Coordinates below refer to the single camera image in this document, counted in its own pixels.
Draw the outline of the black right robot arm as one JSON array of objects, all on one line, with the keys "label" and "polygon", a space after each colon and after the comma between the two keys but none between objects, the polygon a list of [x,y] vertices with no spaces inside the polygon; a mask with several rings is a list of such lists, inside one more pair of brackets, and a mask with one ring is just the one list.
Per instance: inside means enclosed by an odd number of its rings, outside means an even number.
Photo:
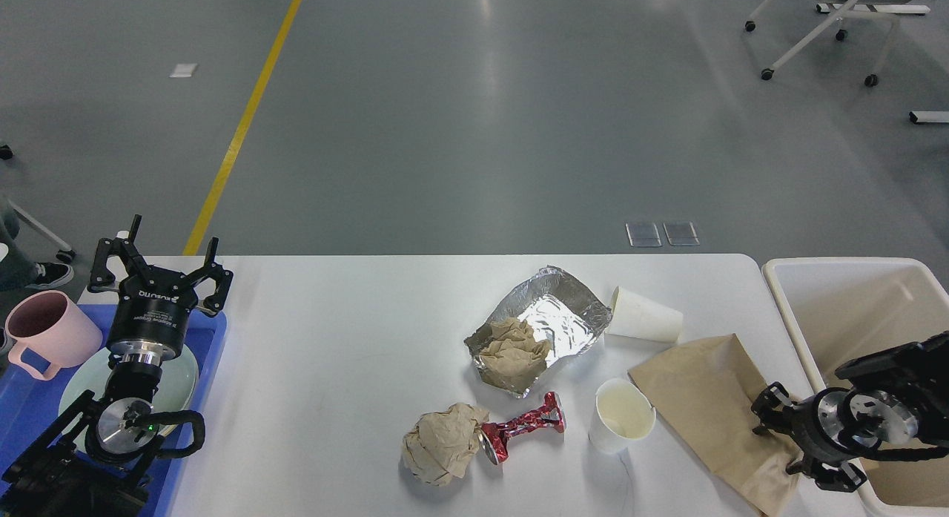
[{"label": "black right robot arm", "polygon": [[947,455],[946,332],[855,358],[835,369],[848,389],[831,386],[794,401],[779,383],[753,401],[756,435],[781,433],[803,456],[787,465],[821,490],[851,493],[867,476],[854,458],[916,462]]}]

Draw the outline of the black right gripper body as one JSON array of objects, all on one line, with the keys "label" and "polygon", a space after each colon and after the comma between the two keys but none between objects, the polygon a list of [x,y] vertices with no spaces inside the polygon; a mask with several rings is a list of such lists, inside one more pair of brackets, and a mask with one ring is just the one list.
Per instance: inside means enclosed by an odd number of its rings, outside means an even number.
[{"label": "black right gripper body", "polygon": [[844,426],[838,409],[846,389],[823,389],[798,404],[792,411],[792,439],[804,455],[838,466],[853,458],[853,452],[839,441]]}]

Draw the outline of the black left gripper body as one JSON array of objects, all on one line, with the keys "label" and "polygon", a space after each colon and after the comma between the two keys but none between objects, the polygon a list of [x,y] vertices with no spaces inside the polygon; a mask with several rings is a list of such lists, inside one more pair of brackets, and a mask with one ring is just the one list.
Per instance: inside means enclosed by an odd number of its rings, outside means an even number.
[{"label": "black left gripper body", "polygon": [[193,289],[175,283],[128,277],[119,284],[119,303],[106,348],[118,362],[159,367],[181,355],[192,310]]}]

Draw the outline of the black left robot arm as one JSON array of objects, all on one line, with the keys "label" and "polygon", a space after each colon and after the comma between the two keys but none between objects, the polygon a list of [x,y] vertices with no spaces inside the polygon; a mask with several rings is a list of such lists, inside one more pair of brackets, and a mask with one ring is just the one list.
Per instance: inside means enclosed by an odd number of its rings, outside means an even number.
[{"label": "black left robot arm", "polygon": [[135,244],[139,226],[135,216],[97,246],[87,290],[118,297],[106,332],[55,291],[23,300],[4,322],[9,361],[38,381],[72,367],[108,371],[4,470],[4,516],[139,515],[153,463],[205,443],[204,417],[190,408],[199,364],[186,334],[192,315],[223,311],[234,275],[216,259],[217,237],[193,271],[147,263]]}]

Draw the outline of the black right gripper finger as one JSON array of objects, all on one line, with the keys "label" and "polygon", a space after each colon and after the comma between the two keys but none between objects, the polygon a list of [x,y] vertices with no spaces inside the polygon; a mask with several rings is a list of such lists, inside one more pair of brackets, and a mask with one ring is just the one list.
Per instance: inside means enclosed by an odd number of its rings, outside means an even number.
[{"label": "black right gripper finger", "polygon": [[816,458],[801,458],[786,466],[786,474],[798,473],[813,479],[821,490],[841,493],[854,493],[867,482],[867,474],[847,461],[828,465]]},{"label": "black right gripper finger", "polygon": [[758,418],[758,424],[752,428],[752,432],[759,436],[769,435],[771,432],[793,435],[790,413],[794,412],[794,408],[796,402],[790,398],[785,386],[773,382],[766,386],[750,405],[750,411]]}]

